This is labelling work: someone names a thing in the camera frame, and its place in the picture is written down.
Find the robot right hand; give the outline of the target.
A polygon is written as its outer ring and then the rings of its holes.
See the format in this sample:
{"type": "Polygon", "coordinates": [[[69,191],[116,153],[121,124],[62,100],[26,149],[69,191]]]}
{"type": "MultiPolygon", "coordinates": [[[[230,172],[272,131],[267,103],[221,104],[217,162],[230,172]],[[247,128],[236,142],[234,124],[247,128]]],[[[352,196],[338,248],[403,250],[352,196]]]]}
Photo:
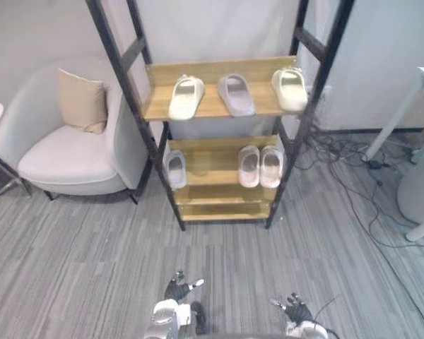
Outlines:
{"type": "Polygon", "coordinates": [[[281,309],[293,323],[300,324],[303,321],[314,320],[306,303],[296,292],[292,292],[290,296],[287,297],[287,303],[282,303],[274,298],[270,298],[270,303],[281,309]]]}

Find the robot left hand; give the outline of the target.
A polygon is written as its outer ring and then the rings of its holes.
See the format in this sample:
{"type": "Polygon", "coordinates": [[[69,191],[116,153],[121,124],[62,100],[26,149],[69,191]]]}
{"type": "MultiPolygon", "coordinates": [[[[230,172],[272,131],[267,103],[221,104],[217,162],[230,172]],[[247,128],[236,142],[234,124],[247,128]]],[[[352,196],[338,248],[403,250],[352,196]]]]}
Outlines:
{"type": "Polygon", "coordinates": [[[183,270],[179,270],[173,275],[165,288],[165,299],[173,299],[176,302],[179,302],[183,300],[192,290],[202,286],[205,282],[203,278],[200,278],[194,282],[185,283],[183,282],[184,278],[185,275],[183,270]]]}

